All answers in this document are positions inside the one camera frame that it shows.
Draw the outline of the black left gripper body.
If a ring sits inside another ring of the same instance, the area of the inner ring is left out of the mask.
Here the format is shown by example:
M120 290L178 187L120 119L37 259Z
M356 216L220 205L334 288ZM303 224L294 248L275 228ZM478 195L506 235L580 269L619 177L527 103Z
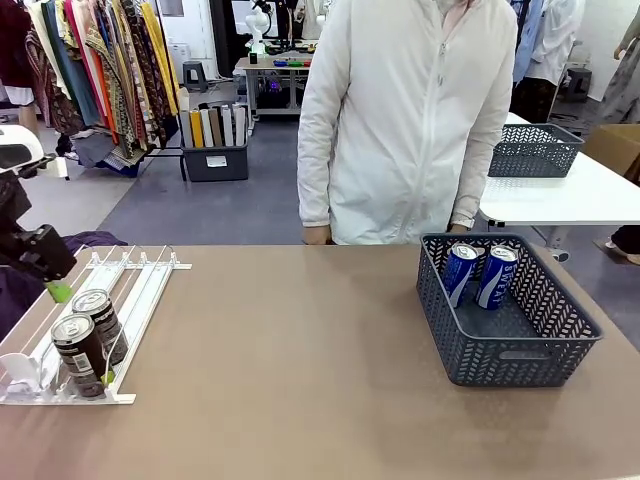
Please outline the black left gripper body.
M44 224L25 230L18 219L31 208L14 172L1 174L1 265L10 266L43 282L62 280L75 266L55 228Z

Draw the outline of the person's right hand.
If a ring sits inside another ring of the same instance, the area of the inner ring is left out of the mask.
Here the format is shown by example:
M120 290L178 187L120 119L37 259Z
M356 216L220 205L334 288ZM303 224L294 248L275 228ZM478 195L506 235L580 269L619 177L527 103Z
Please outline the person's right hand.
M330 245L333 243L329 225L304 227L303 241L306 245Z

